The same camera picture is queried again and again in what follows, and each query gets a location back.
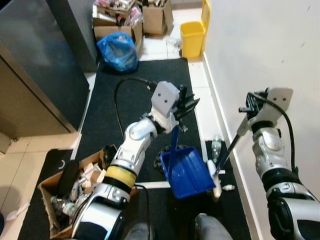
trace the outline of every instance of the yellow band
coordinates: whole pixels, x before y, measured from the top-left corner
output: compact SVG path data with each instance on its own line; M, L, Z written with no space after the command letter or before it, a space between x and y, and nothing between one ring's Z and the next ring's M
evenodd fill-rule
M119 166L109 166L106 170L105 176L116 179L131 189L134 186L137 178L132 172Z

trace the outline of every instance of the cable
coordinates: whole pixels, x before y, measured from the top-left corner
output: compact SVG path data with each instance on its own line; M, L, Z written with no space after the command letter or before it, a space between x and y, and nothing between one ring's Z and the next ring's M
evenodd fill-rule
M146 195L146 220L147 220L147 227L148 227L148 238L147 240L150 240L150 214L149 214L149 193L148 193L148 189L140 184L135 184L136 187L140 187L143 188L143 190L145 191L145 195Z
M127 82L127 81L136 81L136 82L140 82L140 83L144 83L147 87L148 90L154 92L156 87L157 87L157 84L153 81L148 81L146 79L143 79L143 78L140 78L140 77L128 77L128 78L125 78L125 79L122 79L120 80L116 86L115 86L115 89L114 89L114 92L113 92L113 102L114 102L114 108L115 108L115 114L116 114L116 118L117 118L117 121L118 121L118 124L119 124L119 127L120 127L120 131L121 131L121 135L123 137L123 139L125 139L125 133L124 133L124 128L121 124L121 121L120 121L120 117L119 117L119 112L118 112L118 103L117 103L117 94L118 94L118 90L120 88L120 86L124 83L124 82Z
M290 119L288 117L288 115L286 114L286 112L281 108L279 107L277 104L275 104L274 102L256 94L256 93L252 93L252 92L249 92L248 95L266 103L266 104L269 104L271 107L275 108L276 110L278 110L283 116L284 116L284 119L288 125L288 128L289 128L289 135L290 135L290 146L291 146L291 170L293 173L295 173L297 176L299 174L299 169L298 167L295 166L295 140L294 140L294 131L293 131L293 128L292 128L292 125L291 125L291 122L290 122Z

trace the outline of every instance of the yellow trash bin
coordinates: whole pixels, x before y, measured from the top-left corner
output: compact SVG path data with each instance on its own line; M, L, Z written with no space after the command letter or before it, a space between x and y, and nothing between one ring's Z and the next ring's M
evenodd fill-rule
M202 45L210 21L210 5L203 0L201 21L191 21L181 24L182 57L197 58L200 56Z

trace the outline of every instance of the dustpan handle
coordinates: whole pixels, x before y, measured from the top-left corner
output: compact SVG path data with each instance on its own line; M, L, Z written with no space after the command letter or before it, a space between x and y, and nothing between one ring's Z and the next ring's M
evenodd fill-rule
M170 159L169 159L169 166L168 166L169 178L171 178L173 162L177 159L177 145L178 145L179 131L180 131L179 127L175 126L171 135L171 149L170 149Z

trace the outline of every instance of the black floor mat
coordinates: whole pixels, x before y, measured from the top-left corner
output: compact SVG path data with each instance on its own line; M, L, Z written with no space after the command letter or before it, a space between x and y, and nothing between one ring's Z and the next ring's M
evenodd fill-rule
M45 156L43 167L34 189L30 206L25 215L23 225L20 230L19 240L49 240L49 220L46 213L44 201L42 195L38 189L38 184L43 180L57 174L61 170L58 168L62 165L61 160L67 163L70 160L72 150L57 150L52 149L48 151Z
M212 158L211 141L206 142L208 157ZM220 156L227 150L222 143ZM171 188L149 189L150 223L157 232L159 240L193 240L192 220L199 213L214 216L228 230L233 240L250 240L250 232L239 196L237 183L229 161L224 165L226 174L219 176L221 186L234 185L233 191L223 192L215 203L207 193L176 199ZM132 197L125 211L124 236L139 222L147 221L146 194L140 190Z
M99 151L103 146L122 144L123 138L117 122L114 107L114 89L123 78L140 77L150 81L168 81L174 85L187 86L192 93L188 62L186 59L156 60L139 62L138 70L129 75L116 73L104 62L99 65L90 105L82 128L82 138L77 151L76 160ZM118 91L118 109L122 125L126 128L151 110L152 93L140 82L125 82ZM201 153L196 116L189 114L183 119L188 131L179 135L179 144L195 146ZM158 152L171 142L170 134L156 138L145 153L137 182L165 181L166 178L154 170L153 162Z

